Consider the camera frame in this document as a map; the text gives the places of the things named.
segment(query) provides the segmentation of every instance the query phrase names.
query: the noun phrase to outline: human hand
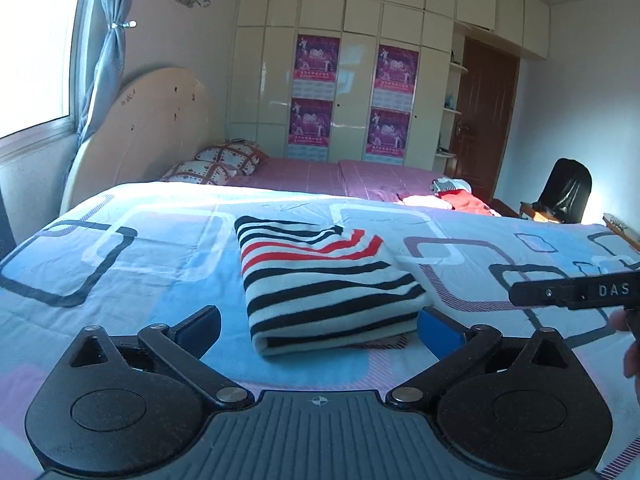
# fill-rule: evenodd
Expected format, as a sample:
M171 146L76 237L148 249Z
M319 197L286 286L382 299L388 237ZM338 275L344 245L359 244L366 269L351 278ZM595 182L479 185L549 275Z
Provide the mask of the human hand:
M629 326L626 323L626 312L619 310L614 312L609 318L609 325L622 332L629 332ZM626 351L624 358L624 373L627 379L636 378L636 396L640 403L640 342L635 341L629 350Z

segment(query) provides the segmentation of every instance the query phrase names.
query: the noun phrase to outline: wooden headboard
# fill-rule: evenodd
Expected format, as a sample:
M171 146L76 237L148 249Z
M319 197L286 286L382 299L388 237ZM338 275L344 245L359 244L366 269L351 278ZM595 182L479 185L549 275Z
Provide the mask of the wooden headboard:
M163 68L131 83L78 151L60 214L118 184L150 182L224 139L209 131L209 93L195 74Z

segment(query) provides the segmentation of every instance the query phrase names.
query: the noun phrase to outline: brown door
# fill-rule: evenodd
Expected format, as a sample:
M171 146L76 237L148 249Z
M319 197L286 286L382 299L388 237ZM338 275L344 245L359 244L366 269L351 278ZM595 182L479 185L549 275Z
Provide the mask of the brown door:
M507 143L519 59L475 40L466 39L463 65L469 70L460 81L457 117L453 126L445 171L463 178L474 195L487 203L494 197Z

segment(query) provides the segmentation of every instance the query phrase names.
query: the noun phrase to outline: window sill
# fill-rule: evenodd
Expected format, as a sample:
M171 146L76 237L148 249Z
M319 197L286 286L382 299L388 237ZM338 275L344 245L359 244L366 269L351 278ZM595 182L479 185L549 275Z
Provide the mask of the window sill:
M75 135L76 128L69 117L38 124L20 132L0 138L0 160L18 155L18 152L36 150L55 139Z

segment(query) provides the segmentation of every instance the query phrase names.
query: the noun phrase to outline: gray ribbed plate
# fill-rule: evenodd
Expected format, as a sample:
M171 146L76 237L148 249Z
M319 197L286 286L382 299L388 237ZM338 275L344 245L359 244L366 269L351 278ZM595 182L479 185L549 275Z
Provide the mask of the gray ribbed plate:
M57 474L46 475L57 480ZM490 480L447 452L425 418L374 392L265 392L215 416L200 441L139 480ZM595 474L574 480L596 480Z

